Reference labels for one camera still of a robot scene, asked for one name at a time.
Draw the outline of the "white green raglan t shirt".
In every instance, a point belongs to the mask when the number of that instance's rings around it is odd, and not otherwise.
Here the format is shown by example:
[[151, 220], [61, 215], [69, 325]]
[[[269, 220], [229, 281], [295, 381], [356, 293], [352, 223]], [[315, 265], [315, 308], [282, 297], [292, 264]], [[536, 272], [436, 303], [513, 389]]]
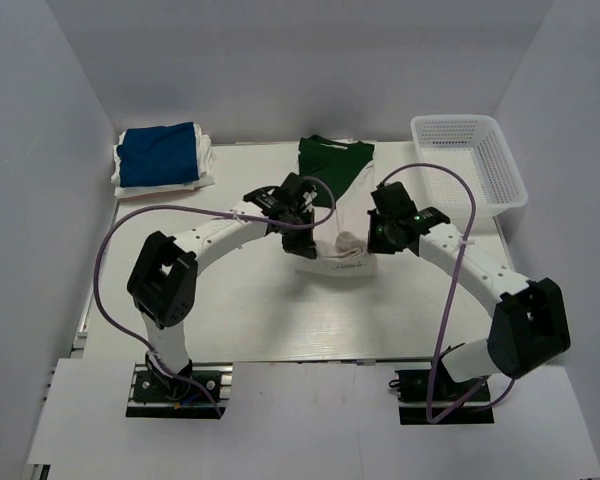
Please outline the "white green raglan t shirt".
[[317, 258], [297, 258], [298, 272], [345, 278], [376, 274], [376, 256], [368, 252], [369, 216], [375, 189], [375, 145], [363, 141], [302, 138], [298, 168], [322, 181], [313, 200], [315, 216], [330, 219], [313, 231]]

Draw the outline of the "blue t shirt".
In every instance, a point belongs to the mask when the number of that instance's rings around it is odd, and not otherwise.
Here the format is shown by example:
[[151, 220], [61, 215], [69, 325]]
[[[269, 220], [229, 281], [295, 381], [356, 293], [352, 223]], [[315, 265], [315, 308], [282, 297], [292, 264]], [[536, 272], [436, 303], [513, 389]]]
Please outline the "blue t shirt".
[[193, 122], [128, 129], [116, 147], [122, 188], [186, 184], [200, 179]]

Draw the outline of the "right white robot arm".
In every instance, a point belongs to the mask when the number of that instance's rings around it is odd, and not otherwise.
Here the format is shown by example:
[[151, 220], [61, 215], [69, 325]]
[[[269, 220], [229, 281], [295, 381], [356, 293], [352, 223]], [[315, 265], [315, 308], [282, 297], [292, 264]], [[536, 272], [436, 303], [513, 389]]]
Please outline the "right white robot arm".
[[563, 295], [551, 279], [532, 281], [470, 245], [449, 217], [434, 207], [418, 210], [405, 187], [381, 184], [368, 212], [369, 251], [408, 250], [452, 275], [491, 316], [486, 338], [442, 356], [431, 374], [433, 390], [452, 399], [468, 381], [493, 374], [517, 380], [571, 347]]

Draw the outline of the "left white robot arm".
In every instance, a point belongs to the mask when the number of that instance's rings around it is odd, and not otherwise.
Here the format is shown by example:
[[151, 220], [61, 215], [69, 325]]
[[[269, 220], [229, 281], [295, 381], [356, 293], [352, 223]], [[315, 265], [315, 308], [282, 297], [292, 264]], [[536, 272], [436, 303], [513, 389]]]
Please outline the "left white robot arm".
[[214, 213], [198, 227], [172, 236], [156, 231], [145, 240], [127, 291], [145, 322], [152, 347], [149, 362], [160, 370], [157, 387], [168, 398], [182, 398], [191, 387], [183, 321], [193, 308], [199, 275], [225, 255], [272, 233], [281, 236], [285, 252], [315, 259], [316, 196], [310, 181], [291, 173], [282, 185], [247, 193], [231, 210]]

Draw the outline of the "white plastic basket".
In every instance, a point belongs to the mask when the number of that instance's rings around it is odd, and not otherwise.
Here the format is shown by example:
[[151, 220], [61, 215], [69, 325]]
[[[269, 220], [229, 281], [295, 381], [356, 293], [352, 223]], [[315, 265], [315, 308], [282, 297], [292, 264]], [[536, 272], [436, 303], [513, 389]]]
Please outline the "white plastic basket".
[[475, 197], [477, 217], [496, 217], [527, 204], [526, 187], [494, 118], [423, 115], [414, 117], [410, 128], [418, 161], [459, 175]]

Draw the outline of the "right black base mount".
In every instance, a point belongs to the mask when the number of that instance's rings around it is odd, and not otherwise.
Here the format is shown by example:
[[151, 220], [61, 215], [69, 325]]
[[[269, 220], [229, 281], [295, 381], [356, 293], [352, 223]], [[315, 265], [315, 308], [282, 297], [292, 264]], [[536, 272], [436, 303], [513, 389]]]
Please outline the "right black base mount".
[[[402, 426], [426, 426], [426, 393], [429, 370], [397, 370], [394, 379], [388, 383], [390, 391], [398, 398], [399, 420]], [[433, 389], [432, 415], [439, 415], [444, 409], [466, 394], [476, 381], [454, 383], [443, 373], [438, 373]], [[451, 412], [439, 425], [488, 425], [494, 424], [491, 394], [487, 384], [462, 406]]]

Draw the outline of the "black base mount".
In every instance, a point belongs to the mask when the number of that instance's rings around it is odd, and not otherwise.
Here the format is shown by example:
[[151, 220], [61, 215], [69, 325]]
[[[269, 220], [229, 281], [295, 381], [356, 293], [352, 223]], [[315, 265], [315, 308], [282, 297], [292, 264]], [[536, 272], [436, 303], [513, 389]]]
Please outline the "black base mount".
[[192, 378], [200, 383], [218, 405], [218, 413], [207, 396], [190, 384], [173, 393], [144, 364], [136, 364], [132, 375], [125, 416], [144, 419], [219, 420], [230, 397], [233, 367], [230, 364], [200, 364]]
[[[399, 420], [402, 426], [426, 426], [426, 393], [429, 370], [397, 370], [394, 379], [388, 383], [390, 391], [398, 398]], [[444, 409], [466, 394], [476, 381], [454, 383], [443, 373], [438, 373], [433, 389], [432, 415], [439, 415]], [[494, 424], [491, 394], [487, 384], [462, 406], [451, 412], [439, 425], [488, 425]]]

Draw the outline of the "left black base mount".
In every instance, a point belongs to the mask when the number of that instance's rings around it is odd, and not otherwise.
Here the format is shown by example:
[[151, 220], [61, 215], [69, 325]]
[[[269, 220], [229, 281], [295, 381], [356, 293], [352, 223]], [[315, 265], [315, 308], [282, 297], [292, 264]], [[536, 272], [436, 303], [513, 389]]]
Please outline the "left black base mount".
[[200, 364], [192, 378], [200, 383], [218, 405], [218, 413], [207, 396], [190, 384], [173, 393], [144, 364], [136, 364], [132, 375], [125, 416], [144, 419], [219, 420], [230, 397], [233, 367], [230, 364]]

